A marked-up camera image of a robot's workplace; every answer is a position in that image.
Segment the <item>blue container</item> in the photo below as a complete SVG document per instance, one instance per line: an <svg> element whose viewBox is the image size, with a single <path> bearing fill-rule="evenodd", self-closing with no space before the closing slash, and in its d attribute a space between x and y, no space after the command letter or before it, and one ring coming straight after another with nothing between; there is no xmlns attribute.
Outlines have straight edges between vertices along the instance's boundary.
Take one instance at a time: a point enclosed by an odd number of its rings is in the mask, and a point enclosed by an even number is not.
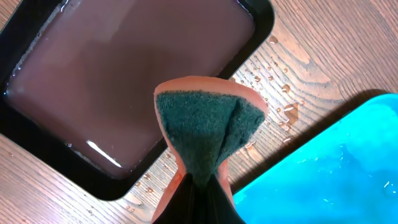
<svg viewBox="0 0 398 224"><path fill-rule="evenodd" d="M248 223L398 223L398 95L373 98L234 195Z"/></svg>

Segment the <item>wood grain surface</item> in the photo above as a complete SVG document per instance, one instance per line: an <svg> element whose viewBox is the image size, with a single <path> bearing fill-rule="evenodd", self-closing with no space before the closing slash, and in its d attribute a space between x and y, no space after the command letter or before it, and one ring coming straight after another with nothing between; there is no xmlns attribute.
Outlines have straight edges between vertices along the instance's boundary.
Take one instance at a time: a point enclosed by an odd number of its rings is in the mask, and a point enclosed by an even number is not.
<svg viewBox="0 0 398 224"><path fill-rule="evenodd" d="M0 27L17 3L0 0ZM368 98L398 91L396 0L272 3L272 36L231 80L270 106L250 144L229 160L233 190ZM0 136L0 223L147 223L175 170L165 151L124 198L102 202Z"/></svg>

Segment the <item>water droplet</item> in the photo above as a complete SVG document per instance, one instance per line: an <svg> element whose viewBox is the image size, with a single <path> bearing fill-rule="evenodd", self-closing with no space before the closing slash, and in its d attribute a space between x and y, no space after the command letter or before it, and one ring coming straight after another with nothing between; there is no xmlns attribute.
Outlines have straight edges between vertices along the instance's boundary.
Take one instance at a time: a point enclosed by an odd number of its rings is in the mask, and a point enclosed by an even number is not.
<svg viewBox="0 0 398 224"><path fill-rule="evenodd" d="M395 186L392 182L388 181L384 184L384 195L386 197L398 197L398 187Z"/></svg>
<svg viewBox="0 0 398 224"><path fill-rule="evenodd" d="M150 187L147 187L146 189L145 189L145 192L147 192L147 193L152 193L154 191L154 189L152 189L152 188L150 188Z"/></svg>
<svg viewBox="0 0 398 224"><path fill-rule="evenodd" d="M144 178L147 180L150 180L150 175L149 174L144 174Z"/></svg>
<svg viewBox="0 0 398 224"><path fill-rule="evenodd" d="M255 76L255 77L254 77L254 80L255 80L256 82L259 82L259 81L261 81L261 78L258 77L258 76Z"/></svg>
<svg viewBox="0 0 398 224"><path fill-rule="evenodd" d="M288 141L292 140L292 137L286 137L282 140L283 143L287 143Z"/></svg>
<svg viewBox="0 0 398 224"><path fill-rule="evenodd" d="M293 103L285 106L284 114L287 117L286 123L289 127L287 131L289 131L292 128L293 124L299 120L299 103Z"/></svg>
<svg viewBox="0 0 398 224"><path fill-rule="evenodd" d="M289 93L290 92L290 86L289 85L282 86L282 92Z"/></svg>
<svg viewBox="0 0 398 224"><path fill-rule="evenodd" d="M275 36L270 36L269 38L268 38L268 43L270 43L270 44L277 44L278 43L278 39L275 37Z"/></svg>
<svg viewBox="0 0 398 224"><path fill-rule="evenodd" d="M244 148L247 149L247 150L251 150L251 149L253 149L253 145L254 145L256 142L257 142L256 140L254 140L253 142L249 142L249 143L247 143L247 144L244 146Z"/></svg>

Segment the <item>baking pan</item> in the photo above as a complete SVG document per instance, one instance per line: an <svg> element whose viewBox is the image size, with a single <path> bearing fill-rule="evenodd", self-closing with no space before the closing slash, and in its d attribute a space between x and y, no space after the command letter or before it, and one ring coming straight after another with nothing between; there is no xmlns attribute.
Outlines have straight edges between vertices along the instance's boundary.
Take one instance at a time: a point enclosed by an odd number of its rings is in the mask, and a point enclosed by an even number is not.
<svg viewBox="0 0 398 224"><path fill-rule="evenodd" d="M41 28L56 7L67 1L23 0L0 33L0 88L7 81L21 57L29 49ZM255 30L244 47L218 75L228 79L246 59L266 40L274 25L274 11L267 0L241 0L239 3L252 15ZM148 155L125 179L112 179L80 156L65 143L38 124L26 118L0 98L0 133L29 151L50 167L101 200L116 200L125 195L144 172L166 149L162 139L154 144Z"/></svg>

